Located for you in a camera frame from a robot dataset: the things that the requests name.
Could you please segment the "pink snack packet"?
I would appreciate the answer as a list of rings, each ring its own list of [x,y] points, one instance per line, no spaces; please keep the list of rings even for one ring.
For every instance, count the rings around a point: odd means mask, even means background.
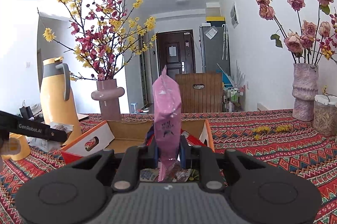
[[[160,163],[158,181],[161,182],[178,157],[182,100],[179,85],[167,75],[166,67],[152,85],[152,91],[154,135]]]

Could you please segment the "clear jar of snacks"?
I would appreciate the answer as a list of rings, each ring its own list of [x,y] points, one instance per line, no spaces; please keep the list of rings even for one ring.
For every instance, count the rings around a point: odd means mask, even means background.
[[[336,97],[317,94],[314,100],[314,129],[327,137],[336,135]]]

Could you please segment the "red cardboard snack box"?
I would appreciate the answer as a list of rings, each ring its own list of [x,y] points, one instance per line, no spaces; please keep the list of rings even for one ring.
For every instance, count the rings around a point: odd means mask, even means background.
[[[103,121],[65,145],[60,152],[66,164],[103,149],[123,153],[131,146],[144,144],[152,124],[152,121]],[[212,150],[215,149],[208,120],[182,121],[182,130],[198,140],[197,142],[189,141],[190,145],[202,144]]]

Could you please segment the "yellow thermos jug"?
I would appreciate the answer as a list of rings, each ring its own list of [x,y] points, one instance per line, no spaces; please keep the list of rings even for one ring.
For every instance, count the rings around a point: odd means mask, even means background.
[[[70,85],[70,71],[63,57],[43,60],[43,78],[40,102],[44,121],[72,125],[73,129],[64,145],[81,136],[74,96]]]

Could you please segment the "wooden chair back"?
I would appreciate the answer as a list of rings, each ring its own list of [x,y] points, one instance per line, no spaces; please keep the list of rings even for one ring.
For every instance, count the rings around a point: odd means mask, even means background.
[[[182,113],[222,112],[223,82],[220,73],[176,74]]]

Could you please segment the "small utility cart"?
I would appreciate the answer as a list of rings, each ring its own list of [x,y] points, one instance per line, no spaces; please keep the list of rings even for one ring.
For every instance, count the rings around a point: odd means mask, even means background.
[[[222,111],[240,112],[245,111],[246,86],[223,88]]]

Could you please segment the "patterned red tablecloth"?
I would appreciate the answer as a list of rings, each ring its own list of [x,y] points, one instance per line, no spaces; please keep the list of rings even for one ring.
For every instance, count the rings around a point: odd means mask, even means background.
[[[310,122],[292,117],[292,110],[246,111],[234,113],[189,113],[183,120],[207,119],[215,151],[236,148],[311,181],[322,195],[323,205],[315,223],[336,223],[336,142],[319,134]],[[260,126],[292,125],[284,133],[254,138]],[[21,223],[15,208],[15,194],[30,179],[64,165],[60,151],[45,153],[32,147],[19,161],[5,160],[1,172],[1,223]]]

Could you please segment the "fallen yellow petals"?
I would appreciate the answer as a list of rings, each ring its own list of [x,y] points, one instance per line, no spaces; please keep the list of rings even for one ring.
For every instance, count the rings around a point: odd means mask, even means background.
[[[284,133],[292,131],[292,129],[293,129],[292,125],[279,125],[276,127],[260,126],[253,129],[252,132],[255,133],[254,138],[256,140],[259,140],[262,135],[270,133]]]

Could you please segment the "dark brown entrance door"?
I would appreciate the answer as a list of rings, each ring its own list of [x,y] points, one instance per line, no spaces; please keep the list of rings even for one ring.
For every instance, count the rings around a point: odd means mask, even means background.
[[[167,75],[195,73],[195,50],[192,30],[156,34],[159,71],[167,68]]]

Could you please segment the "grey refrigerator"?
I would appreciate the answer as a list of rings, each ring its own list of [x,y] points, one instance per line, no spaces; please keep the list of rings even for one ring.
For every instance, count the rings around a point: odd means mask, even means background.
[[[224,21],[210,21],[199,27],[202,72],[230,74],[229,37]]]

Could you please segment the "red yellow blossom branches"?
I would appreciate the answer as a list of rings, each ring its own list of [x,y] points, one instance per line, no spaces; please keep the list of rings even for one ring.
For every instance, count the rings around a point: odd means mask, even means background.
[[[156,19],[145,22],[133,13],[143,4],[135,0],[127,7],[127,0],[57,0],[70,15],[71,35],[76,46],[64,45],[75,54],[83,67],[91,68],[92,81],[112,80],[134,56],[140,56],[154,46]]]

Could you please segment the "textured purple vase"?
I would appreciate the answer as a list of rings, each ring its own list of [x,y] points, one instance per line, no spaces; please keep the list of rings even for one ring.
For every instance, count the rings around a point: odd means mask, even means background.
[[[317,65],[294,64],[292,96],[295,98],[292,116],[300,121],[314,118],[314,100],[318,93],[319,69]]]

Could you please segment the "dried pink roses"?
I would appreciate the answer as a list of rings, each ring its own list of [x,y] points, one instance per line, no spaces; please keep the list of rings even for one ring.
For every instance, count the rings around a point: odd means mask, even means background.
[[[260,18],[274,21],[278,30],[270,36],[278,48],[286,47],[296,64],[318,65],[322,58],[336,62],[336,9],[330,10],[334,0],[316,0],[318,2],[317,22],[303,20],[300,11],[304,9],[304,0],[287,0],[296,13],[299,31],[286,31],[271,6],[273,0],[255,0],[259,7]]]

